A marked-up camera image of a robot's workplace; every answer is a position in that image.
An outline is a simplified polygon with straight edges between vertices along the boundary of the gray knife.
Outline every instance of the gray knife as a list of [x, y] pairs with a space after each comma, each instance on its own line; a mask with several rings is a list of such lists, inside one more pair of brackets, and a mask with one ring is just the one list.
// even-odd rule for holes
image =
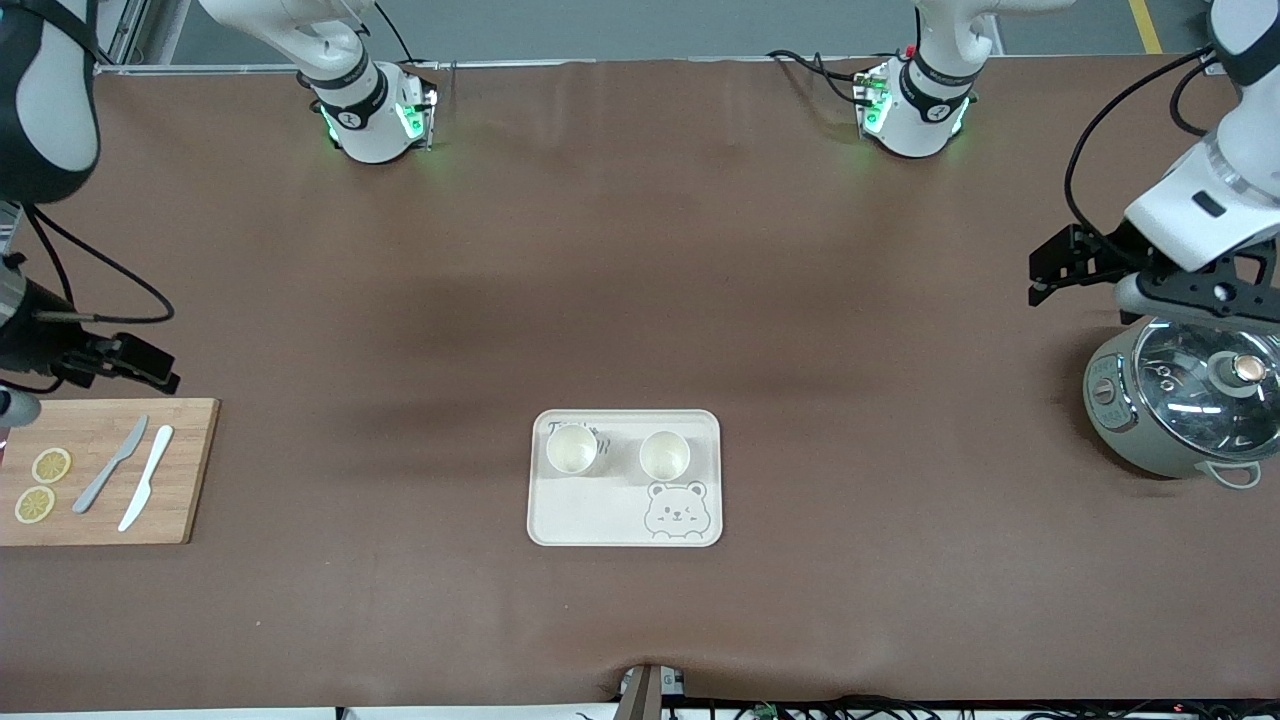
[[128, 456], [133, 455], [133, 451], [138, 448], [138, 443], [142, 442], [142, 433], [146, 430], [147, 416], [143, 415], [138, 418], [138, 424], [133, 425], [133, 432], [129, 433], [129, 437], [124, 438], [124, 445], [120, 446], [120, 450], [115, 451], [115, 456], [108, 461], [106, 468], [102, 468], [102, 471], [97, 474], [97, 478], [95, 478], [93, 482], [84, 488], [84, 492], [76, 498], [76, 503], [72, 505], [72, 512], [81, 515], [88, 512], [93, 501], [97, 500], [97, 493], [102, 492], [102, 486], [106, 484], [106, 479], [115, 471], [115, 466], [123, 462]]

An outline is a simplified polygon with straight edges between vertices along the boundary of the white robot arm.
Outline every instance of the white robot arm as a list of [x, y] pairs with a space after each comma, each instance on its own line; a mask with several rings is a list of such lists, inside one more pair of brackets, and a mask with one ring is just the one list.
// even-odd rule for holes
[[320, 99], [335, 145], [361, 163], [430, 145], [435, 88], [392, 63], [371, 61], [339, 22], [374, 0], [200, 0], [219, 23], [251, 35], [298, 65]]
[[0, 200], [55, 202], [97, 164], [97, 0], [0, 0]]
[[988, 13], [1039, 14], [1075, 0], [911, 0], [920, 41], [909, 58], [892, 58], [856, 79], [859, 124], [865, 135], [906, 158], [942, 150], [969, 108], [969, 91], [991, 56], [983, 35]]
[[[297, 63], [330, 136], [353, 159], [384, 163], [430, 143], [434, 88], [390, 63], [371, 61], [338, 22], [372, 8], [372, 0], [202, 1], [219, 22]], [[97, 164], [92, 82], [95, 60], [106, 60], [92, 31], [96, 12], [97, 0], [0, 0], [0, 200], [23, 206], [42, 238], [46, 229], [69, 233], [38, 205], [79, 190]], [[56, 378], [45, 391], [61, 382], [90, 387], [99, 375], [177, 391], [172, 356], [128, 333], [86, 332], [81, 323], [119, 319], [79, 313], [28, 281], [20, 263], [17, 254], [0, 258], [0, 369]], [[6, 386], [0, 386], [0, 427], [33, 420], [40, 406], [26, 391], [36, 388]]]
[[[1280, 233], [1280, 0], [1216, 0], [1213, 50], [1240, 104], [1125, 210], [1120, 227], [1068, 225], [1030, 256], [1029, 301], [1116, 283], [1126, 319], [1156, 315], [1280, 333], [1271, 281]], [[1252, 260], [1240, 277], [1236, 260]]]

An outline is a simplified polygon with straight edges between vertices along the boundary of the yellow floor line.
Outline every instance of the yellow floor line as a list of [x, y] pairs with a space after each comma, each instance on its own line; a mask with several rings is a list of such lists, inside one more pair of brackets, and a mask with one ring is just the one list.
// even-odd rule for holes
[[1148, 55], [1162, 54], [1165, 49], [1160, 46], [1160, 36], [1156, 35], [1156, 23], [1151, 22], [1147, 0], [1129, 0], [1129, 9], [1133, 12], [1133, 22], [1138, 26], [1138, 35], [1142, 37], [1142, 49]]

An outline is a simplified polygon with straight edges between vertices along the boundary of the knife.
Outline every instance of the knife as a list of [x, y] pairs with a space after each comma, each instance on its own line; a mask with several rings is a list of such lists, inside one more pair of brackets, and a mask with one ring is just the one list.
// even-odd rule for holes
[[156, 439], [151, 443], [151, 457], [147, 457], [147, 466], [142, 470], [142, 479], [138, 480], [138, 489], [133, 491], [133, 500], [129, 501], [129, 509], [124, 511], [124, 518], [120, 519], [120, 527], [116, 530], [122, 533], [128, 530], [129, 525], [142, 514], [142, 509], [146, 507], [147, 500], [151, 498], [151, 475], [156, 473], [156, 465], [160, 464], [160, 456], [169, 447], [170, 438], [173, 438], [173, 425], [160, 425], [160, 429], [156, 430]]
[[115, 451], [115, 457], [111, 457], [106, 462], [106, 468], [97, 474], [97, 478], [79, 497], [76, 498], [76, 505], [72, 505], [72, 512], [77, 515], [83, 515], [88, 512], [88, 509], [93, 506], [93, 501], [97, 500], [97, 493], [102, 492], [102, 486], [106, 484], [106, 479], [111, 477], [115, 471], [115, 466], [123, 462], [128, 456], [133, 455], [133, 451], [138, 448], [138, 443], [142, 442], [142, 433], [147, 429], [147, 416], [143, 415], [138, 418], [138, 424], [133, 425], [133, 430], [129, 432], [129, 437], [124, 438], [124, 443], [120, 445], [120, 450]]

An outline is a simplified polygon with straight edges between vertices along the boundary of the bear cartoon print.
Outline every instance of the bear cartoon print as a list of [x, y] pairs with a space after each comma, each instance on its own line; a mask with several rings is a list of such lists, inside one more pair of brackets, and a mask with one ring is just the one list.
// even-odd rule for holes
[[653, 483], [644, 525], [654, 538], [701, 538], [712, 527], [707, 510], [707, 486]]

